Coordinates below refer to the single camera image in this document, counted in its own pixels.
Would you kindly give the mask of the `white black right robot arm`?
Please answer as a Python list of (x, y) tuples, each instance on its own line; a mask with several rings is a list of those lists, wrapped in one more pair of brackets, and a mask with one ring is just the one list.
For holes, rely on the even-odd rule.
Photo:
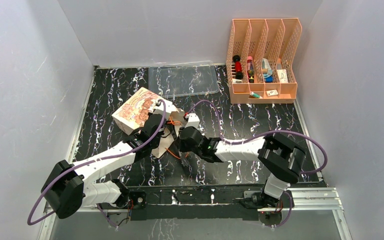
[(259, 161), (270, 175), (261, 193), (245, 194), (239, 203), (247, 209), (276, 207), (283, 193), (298, 182), (305, 150), (281, 133), (269, 133), (252, 140), (228, 142), (219, 137), (206, 137), (189, 126), (180, 130), (176, 140), (180, 152), (192, 152), (208, 163)]

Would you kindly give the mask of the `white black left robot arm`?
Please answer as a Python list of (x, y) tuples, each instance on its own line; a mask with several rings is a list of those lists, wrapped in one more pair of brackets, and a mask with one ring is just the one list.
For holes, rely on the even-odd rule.
[(161, 114), (152, 114), (142, 127), (133, 130), (112, 148), (74, 163), (66, 160), (58, 162), (43, 185), (41, 194), (60, 219), (70, 217), (84, 206), (110, 204), (126, 208), (133, 202), (131, 190), (117, 179), (104, 183), (97, 183), (96, 180), (150, 156), (168, 133), (166, 128), (171, 127)]

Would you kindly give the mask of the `printed white paper bag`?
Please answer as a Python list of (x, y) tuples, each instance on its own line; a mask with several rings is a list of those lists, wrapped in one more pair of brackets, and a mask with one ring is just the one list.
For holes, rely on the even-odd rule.
[[(141, 140), (141, 129), (149, 116), (154, 115), (155, 104), (160, 99), (166, 100), (142, 87), (111, 115), (117, 126), (127, 135), (123, 140), (124, 143), (129, 144), (133, 149), (144, 143)], [(149, 142), (139, 149), (135, 153), (134, 162), (150, 156), (160, 158), (177, 139), (180, 128), (184, 127), (186, 123), (183, 119), (184, 115), (185, 112), (177, 108), (176, 112), (172, 112), (168, 118), (165, 118), (164, 135), (160, 142)]]

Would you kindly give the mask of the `clear plastic tray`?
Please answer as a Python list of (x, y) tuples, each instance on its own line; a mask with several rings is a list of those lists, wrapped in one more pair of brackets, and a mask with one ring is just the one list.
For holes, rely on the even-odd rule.
[(209, 60), (152, 66), (148, 74), (148, 89), (165, 99), (219, 92), (216, 69)]

